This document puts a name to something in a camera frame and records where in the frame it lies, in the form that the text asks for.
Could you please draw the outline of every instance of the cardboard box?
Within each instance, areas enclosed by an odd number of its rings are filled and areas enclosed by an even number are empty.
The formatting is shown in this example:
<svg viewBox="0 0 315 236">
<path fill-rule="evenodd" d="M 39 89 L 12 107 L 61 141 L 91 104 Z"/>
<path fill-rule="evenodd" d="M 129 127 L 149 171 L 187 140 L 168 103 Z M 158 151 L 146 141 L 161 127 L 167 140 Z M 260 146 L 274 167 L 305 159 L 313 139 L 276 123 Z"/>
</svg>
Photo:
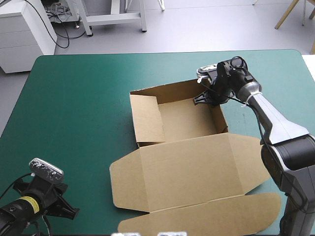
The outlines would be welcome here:
<svg viewBox="0 0 315 236">
<path fill-rule="evenodd" d="M 230 134 L 220 106 L 194 105 L 196 80 L 130 93 L 139 149 L 110 166 L 114 204 L 149 212 L 119 232 L 249 235 L 278 216 L 275 193 L 245 194 L 269 178 L 259 139 Z"/>
</svg>

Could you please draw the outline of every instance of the gray floor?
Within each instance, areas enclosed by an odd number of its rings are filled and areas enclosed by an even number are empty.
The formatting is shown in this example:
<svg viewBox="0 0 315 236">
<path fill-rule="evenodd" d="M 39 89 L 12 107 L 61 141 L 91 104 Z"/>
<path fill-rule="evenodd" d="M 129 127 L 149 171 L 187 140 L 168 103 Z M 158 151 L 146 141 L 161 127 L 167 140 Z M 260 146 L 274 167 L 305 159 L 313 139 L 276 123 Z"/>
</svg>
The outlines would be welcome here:
<svg viewBox="0 0 315 236">
<path fill-rule="evenodd" d="M 56 54 L 108 54 L 193 52 L 257 49 L 296 49 L 309 54 L 315 38 L 315 20 L 308 16 L 313 6 L 307 4 L 306 25 L 302 26 L 302 1 L 279 30 L 274 26 L 290 0 L 165 0 L 161 12 L 157 0 L 146 0 L 148 31 L 140 24 L 94 27 L 94 36 L 71 40 L 67 49 Z M 108 13 L 109 0 L 86 0 L 91 15 Z M 134 0 L 130 9 L 137 10 Z M 68 24 L 71 36 L 79 35 Z M 65 45 L 66 40 L 59 39 Z M 0 70 L 0 134 L 18 99 L 28 73 L 4 74 Z"/>
</svg>

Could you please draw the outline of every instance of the cabinet drawer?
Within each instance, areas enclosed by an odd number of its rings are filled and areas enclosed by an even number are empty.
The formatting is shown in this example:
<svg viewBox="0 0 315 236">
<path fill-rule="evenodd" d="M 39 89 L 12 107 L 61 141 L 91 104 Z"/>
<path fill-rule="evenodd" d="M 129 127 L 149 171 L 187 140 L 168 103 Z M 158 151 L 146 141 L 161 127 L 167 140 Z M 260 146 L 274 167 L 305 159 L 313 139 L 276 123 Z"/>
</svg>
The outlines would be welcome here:
<svg viewBox="0 0 315 236">
<path fill-rule="evenodd" d="M 0 17 L 0 33 L 29 30 L 30 28 L 23 16 Z"/>
<path fill-rule="evenodd" d="M 36 45 L 31 31 L 0 33 L 0 48 Z"/>
<path fill-rule="evenodd" d="M 43 55 L 38 45 L 0 49 L 0 67 L 5 73 L 30 71 L 39 56 Z"/>
</svg>

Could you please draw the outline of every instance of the white table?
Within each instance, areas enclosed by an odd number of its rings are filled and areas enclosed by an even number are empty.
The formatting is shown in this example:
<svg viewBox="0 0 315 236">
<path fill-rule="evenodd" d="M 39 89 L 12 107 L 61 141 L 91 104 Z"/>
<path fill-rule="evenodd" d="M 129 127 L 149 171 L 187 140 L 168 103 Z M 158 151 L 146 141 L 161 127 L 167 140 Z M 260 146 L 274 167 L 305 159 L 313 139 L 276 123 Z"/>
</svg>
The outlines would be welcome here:
<svg viewBox="0 0 315 236">
<path fill-rule="evenodd" d="M 315 81 L 315 55 L 303 55 L 302 57 Z"/>
</svg>

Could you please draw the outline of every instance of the white cabinet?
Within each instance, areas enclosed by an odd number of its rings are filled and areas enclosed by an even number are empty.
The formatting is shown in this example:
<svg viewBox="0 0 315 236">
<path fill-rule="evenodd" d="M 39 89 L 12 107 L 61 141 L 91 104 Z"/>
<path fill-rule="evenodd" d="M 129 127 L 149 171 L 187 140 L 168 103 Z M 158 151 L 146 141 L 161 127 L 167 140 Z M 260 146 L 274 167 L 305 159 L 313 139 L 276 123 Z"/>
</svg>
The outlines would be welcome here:
<svg viewBox="0 0 315 236">
<path fill-rule="evenodd" d="M 29 0 L 43 18 L 51 36 L 57 36 L 40 0 Z M 23 0 L 0 7 L 0 67 L 5 73 L 30 71 L 41 55 L 53 55 L 55 43 L 36 11 Z"/>
</svg>

